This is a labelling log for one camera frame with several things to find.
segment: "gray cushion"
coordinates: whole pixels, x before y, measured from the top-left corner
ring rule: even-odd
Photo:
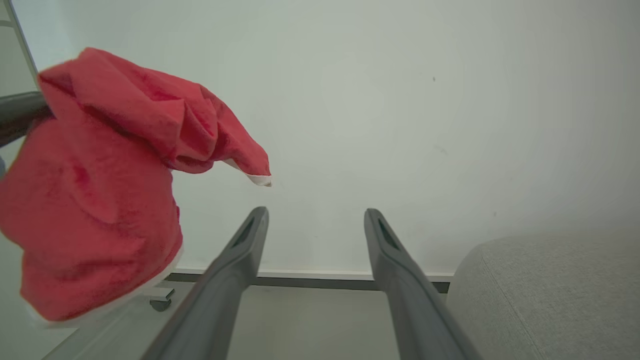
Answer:
[[[447,305],[486,360],[640,359],[640,242],[489,241],[457,269]]]

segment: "santa hat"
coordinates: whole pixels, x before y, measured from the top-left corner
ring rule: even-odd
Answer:
[[[98,49],[45,70],[37,120],[0,181],[0,229],[24,249],[21,295],[77,326],[153,286],[182,250],[170,169],[222,160],[269,186],[267,154],[202,85]]]

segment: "chair wheel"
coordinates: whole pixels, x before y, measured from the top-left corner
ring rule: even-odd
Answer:
[[[149,300],[149,304],[151,304],[151,307],[153,307],[154,310],[163,312],[169,308],[169,305],[171,305],[171,299],[168,299],[167,301]]]

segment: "gray upholstered furniture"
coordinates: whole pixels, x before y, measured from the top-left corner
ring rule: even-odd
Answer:
[[[489,241],[457,269],[447,306],[486,360],[640,359],[638,238]]]

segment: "white fur trim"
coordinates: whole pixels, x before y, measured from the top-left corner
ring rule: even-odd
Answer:
[[[229,165],[231,165],[232,167],[242,171],[240,169],[240,167],[238,167],[238,164],[236,163],[235,160],[227,159],[227,160],[224,160],[224,162],[229,164]],[[249,178],[249,180],[251,180],[254,184],[256,184],[258,186],[271,187],[271,175],[251,175],[251,174],[247,174],[244,171],[243,171],[243,174],[246,175]]]
[[[173,269],[175,269],[175,267],[178,265],[178,260],[180,260],[183,248],[184,243],[182,244],[182,246],[180,246],[180,250],[178,250],[178,253],[173,257],[171,263],[169,263],[169,265],[167,265],[167,267],[164,268],[164,270],[162,270],[159,274],[157,274],[141,286],[138,286],[137,288],[131,290],[129,293],[126,293],[125,295],[122,295],[121,297],[112,300],[107,304],[96,307],[95,309],[90,310],[89,312],[84,313],[77,318],[59,322],[48,321],[47,319],[43,318],[42,315],[40,315],[40,313],[38,313],[38,311],[36,311],[36,309],[34,309],[29,303],[26,304],[27,312],[29,313],[29,315],[31,315],[34,326],[44,329],[60,329],[65,327],[77,328],[85,326],[88,323],[93,323],[99,318],[102,318],[104,315],[108,314],[111,310],[114,310],[115,308],[126,304],[129,300],[142,294],[146,289],[153,288],[155,285],[169,276],[169,274],[173,272]]]

